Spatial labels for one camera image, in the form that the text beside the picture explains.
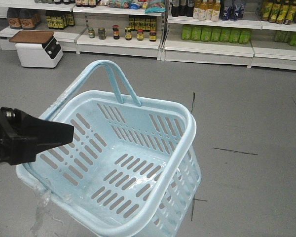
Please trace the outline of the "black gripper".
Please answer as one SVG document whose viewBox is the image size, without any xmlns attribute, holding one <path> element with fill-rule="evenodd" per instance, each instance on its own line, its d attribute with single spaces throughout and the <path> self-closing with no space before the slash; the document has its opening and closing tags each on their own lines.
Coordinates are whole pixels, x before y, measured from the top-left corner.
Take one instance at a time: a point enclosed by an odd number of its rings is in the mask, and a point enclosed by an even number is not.
<svg viewBox="0 0 296 237">
<path fill-rule="evenodd" d="M 36 155 L 73 141 L 74 127 L 46 121 L 22 110 L 0 110 L 0 163 L 19 165 L 36 161 Z"/>
</svg>

